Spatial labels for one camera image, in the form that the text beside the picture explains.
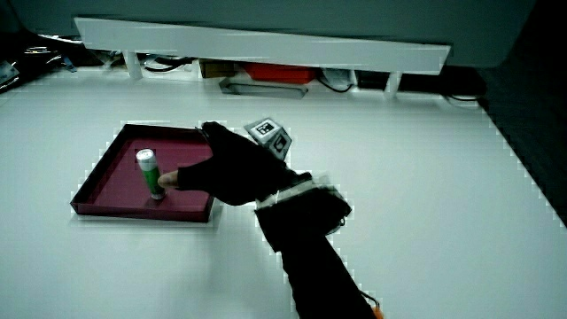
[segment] gray box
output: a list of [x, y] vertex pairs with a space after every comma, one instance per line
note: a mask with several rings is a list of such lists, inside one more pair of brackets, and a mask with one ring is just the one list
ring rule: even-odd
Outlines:
[[270, 150], [278, 159], [285, 159], [291, 146], [291, 137], [281, 125], [266, 118], [246, 125], [245, 129], [258, 145]]

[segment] white table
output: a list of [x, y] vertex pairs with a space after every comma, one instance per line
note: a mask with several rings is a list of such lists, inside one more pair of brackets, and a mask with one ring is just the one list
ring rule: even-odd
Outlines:
[[0, 96], [0, 317], [296, 316], [253, 206], [197, 227], [83, 221], [69, 205], [125, 121], [244, 133], [267, 116], [294, 139], [291, 167], [328, 172], [352, 204], [330, 241], [387, 318], [567, 313], [565, 228], [481, 109], [316, 85], [301, 100], [227, 96], [82, 68]]

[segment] hand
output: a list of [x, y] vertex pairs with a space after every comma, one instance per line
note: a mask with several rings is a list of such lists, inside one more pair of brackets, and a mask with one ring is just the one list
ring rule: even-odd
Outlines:
[[298, 176], [268, 150], [216, 122], [206, 122], [200, 131], [213, 156], [162, 175], [159, 185], [179, 191], [206, 191], [229, 205], [239, 206], [263, 200]]

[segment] wall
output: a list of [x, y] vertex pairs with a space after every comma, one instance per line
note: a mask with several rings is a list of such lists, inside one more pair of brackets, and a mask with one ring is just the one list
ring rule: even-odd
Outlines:
[[8, 0], [0, 0], [0, 32], [16, 33], [20, 30], [18, 18]]
[[304, 35], [452, 43], [449, 65], [498, 66], [535, 0], [12, 0], [31, 31], [78, 35], [73, 17], [174, 22]]

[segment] red box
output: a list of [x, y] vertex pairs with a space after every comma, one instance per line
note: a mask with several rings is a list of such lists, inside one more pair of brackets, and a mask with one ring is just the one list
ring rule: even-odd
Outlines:
[[306, 84], [315, 78], [315, 69], [312, 67], [246, 63], [244, 69], [256, 81]]
[[77, 214], [208, 222], [214, 198], [203, 191], [167, 190], [151, 198], [136, 161], [137, 151], [154, 150], [160, 173], [207, 160], [213, 153], [194, 128], [126, 124], [77, 191], [71, 206]]

